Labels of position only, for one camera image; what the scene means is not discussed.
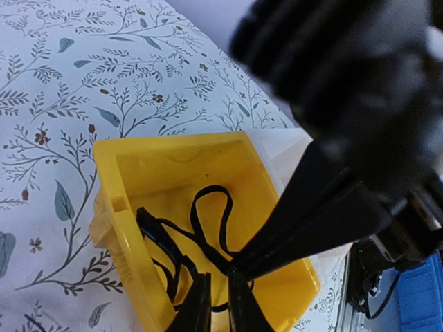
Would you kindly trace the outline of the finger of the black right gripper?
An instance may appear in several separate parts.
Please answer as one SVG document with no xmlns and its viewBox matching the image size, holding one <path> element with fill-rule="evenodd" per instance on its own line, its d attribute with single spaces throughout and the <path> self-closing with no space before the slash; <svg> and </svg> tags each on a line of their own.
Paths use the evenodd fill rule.
<svg viewBox="0 0 443 332">
<path fill-rule="evenodd" d="M 348 169 L 328 158 L 319 142 L 309 143 L 271 215 L 278 208 L 294 215 L 295 220 L 302 219 L 342 190 L 340 186 L 349 174 Z M 262 228 L 272 228 L 268 220 Z"/>
<path fill-rule="evenodd" d="M 262 228 L 232 260 L 233 270 L 252 280 L 294 261 L 370 237 L 391 223 L 389 211 L 362 183 L 333 194 L 314 211 L 295 216 L 276 208 Z"/>
</svg>

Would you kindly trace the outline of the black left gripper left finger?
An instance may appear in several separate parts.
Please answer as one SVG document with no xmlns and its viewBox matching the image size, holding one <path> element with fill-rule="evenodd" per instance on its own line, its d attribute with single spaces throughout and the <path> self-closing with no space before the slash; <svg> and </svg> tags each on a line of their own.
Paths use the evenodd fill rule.
<svg viewBox="0 0 443 332">
<path fill-rule="evenodd" d="M 203 332 L 211 329 L 211 274 L 198 274 L 168 332 Z"/>
</svg>

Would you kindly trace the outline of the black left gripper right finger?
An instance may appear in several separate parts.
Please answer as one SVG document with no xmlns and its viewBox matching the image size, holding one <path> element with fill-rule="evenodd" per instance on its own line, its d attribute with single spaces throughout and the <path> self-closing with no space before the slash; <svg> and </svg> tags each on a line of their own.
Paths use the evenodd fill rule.
<svg viewBox="0 0 443 332">
<path fill-rule="evenodd" d="M 228 271 L 228 314 L 230 331 L 271 332 L 254 294 L 255 281 L 248 281 L 234 267 Z"/>
</svg>

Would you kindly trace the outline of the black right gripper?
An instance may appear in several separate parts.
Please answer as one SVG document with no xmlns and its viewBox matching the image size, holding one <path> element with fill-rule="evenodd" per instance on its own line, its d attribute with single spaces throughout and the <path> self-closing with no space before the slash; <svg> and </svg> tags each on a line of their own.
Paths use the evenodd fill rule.
<svg viewBox="0 0 443 332">
<path fill-rule="evenodd" d="M 390 225 L 442 171 L 442 69 L 427 36 L 441 9 L 434 1 L 256 1 L 230 43 L 233 59 L 349 170 L 340 187 L 362 182 Z"/>
</svg>

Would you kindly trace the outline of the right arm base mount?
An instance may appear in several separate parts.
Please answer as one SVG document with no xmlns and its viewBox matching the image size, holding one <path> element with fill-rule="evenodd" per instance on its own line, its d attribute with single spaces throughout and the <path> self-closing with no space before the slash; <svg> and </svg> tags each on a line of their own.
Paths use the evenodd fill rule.
<svg viewBox="0 0 443 332">
<path fill-rule="evenodd" d="M 406 243 L 402 242 L 392 249 L 397 251 L 397 258 L 394 261 L 388 260 L 386 254 L 380 251 L 380 248 L 371 239 L 356 242 L 351 247 L 346 302 L 354 310 L 363 313 L 369 320 L 376 319 L 381 315 L 390 301 L 403 272 L 402 269 L 397 269 L 399 262 L 404 259 L 407 250 Z M 377 294 L 383 272 L 391 268 L 397 270 L 397 276 L 391 283 L 378 309 L 371 313 L 369 297 L 374 297 Z"/>
</svg>

